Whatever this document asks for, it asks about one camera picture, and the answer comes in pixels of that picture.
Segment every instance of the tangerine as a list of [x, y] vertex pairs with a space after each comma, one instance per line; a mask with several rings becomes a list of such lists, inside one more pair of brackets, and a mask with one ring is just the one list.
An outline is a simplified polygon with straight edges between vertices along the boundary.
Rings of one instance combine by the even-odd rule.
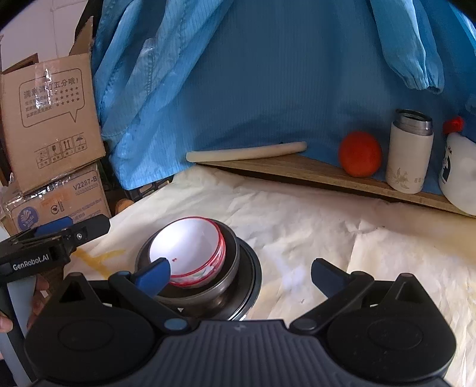
[[382, 164], [382, 148], [371, 134], [351, 132], [340, 144], [339, 162], [353, 177], [371, 176]]

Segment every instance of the wrinkled paper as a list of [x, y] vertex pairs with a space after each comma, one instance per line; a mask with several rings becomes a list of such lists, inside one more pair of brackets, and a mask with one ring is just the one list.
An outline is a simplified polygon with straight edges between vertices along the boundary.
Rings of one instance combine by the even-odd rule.
[[248, 319], [289, 324], [323, 302], [310, 278], [316, 257], [380, 280], [413, 273], [456, 335], [446, 380], [476, 386], [475, 219], [195, 166], [112, 218], [109, 233], [74, 253], [65, 274], [79, 271], [92, 280], [133, 272], [152, 234], [191, 215], [226, 223], [257, 253], [263, 283]]

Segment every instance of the white thermos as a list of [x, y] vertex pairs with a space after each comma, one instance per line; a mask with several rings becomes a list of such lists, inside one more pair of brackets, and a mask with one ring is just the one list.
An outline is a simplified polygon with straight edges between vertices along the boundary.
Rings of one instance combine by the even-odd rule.
[[433, 121], [413, 110], [397, 110], [390, 130], [387, 183], [407, 194], [420, 192], [433, 145]]

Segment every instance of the metal thermos cap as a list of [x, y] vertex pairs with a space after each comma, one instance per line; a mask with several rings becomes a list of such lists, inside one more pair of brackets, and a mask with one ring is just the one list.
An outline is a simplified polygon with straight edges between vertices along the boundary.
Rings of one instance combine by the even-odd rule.
[[393, 124], [408, 133], [419, 136], [431, 136], [433, 134], [433, 120], [423, 113], [409, 109], [397, 109], [397, 119]]

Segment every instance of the human hand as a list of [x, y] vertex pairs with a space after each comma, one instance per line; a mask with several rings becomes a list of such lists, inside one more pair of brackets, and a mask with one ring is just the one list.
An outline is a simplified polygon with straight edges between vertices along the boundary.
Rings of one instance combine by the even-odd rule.
[[[35, 294], [33, 295], [33, 300], [31, 302], [31, 316], [28, 319], [27, 329], [30, 329], [45, 306], [46, 299], [43, 297], [43, 294], [41, 294], [41, 290], [47, 290], [49, 287], [50, 285], [48, 281], [42, 276], [37, 275]], [[0, 333], [8, 333], [12, 329], [12, 321], [10, 321], [2, 312], [0, 312]]]

